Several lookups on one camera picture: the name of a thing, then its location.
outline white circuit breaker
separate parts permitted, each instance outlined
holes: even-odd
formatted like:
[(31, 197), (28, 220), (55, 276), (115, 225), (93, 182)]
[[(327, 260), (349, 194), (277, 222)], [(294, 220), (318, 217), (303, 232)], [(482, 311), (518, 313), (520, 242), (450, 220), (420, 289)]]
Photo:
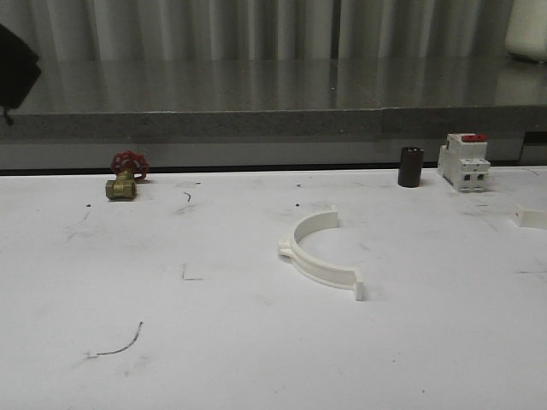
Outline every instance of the white circuit breaker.
[(490, 162), (484, 134), (448, 134), (438, 156), (438, 174), (460, 192), (485, 190)]

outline gray countertop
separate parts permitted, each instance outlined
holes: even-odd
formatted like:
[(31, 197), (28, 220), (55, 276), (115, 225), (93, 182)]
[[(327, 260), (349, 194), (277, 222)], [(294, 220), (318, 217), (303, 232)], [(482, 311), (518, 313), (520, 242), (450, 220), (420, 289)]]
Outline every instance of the gray countertop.
[(0, 144), (376, 144), (547, 130), (547, 67), (503, 57), (41, 67), (15, 125), (0, 121)]

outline red valve handwheel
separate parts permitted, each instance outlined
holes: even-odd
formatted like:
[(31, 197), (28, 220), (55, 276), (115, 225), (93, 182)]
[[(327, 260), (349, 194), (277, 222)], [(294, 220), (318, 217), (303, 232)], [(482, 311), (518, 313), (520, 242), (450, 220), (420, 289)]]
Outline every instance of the red valve handwheel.
[(145, 160), (144, 155), (135, 154), (132, 151), (119, 152), (114, 156), (110, 169), (116, 175), (126, 169), (131, 169), (133, 173), (140, 173), (135, 180), (145, 179), (146, 173), (150, 170), (150, 165)]

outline black cylinder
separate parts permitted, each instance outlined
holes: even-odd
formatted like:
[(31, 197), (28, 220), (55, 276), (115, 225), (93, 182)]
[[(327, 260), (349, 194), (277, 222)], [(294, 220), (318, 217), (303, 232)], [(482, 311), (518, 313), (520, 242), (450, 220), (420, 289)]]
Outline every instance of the black cylinder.
[(401, 149), (401, 165), (397, 183), (406, 188), (420, 185), (421, 166), (424, 163), (424, 150), (416, 147)]

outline white container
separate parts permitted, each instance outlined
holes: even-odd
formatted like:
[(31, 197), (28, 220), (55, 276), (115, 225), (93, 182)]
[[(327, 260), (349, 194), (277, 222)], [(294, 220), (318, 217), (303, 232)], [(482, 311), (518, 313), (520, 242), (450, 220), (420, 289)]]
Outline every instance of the white container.
[(515, 0), (505, 36), (513, 56), (547, 62), (547, 0)]

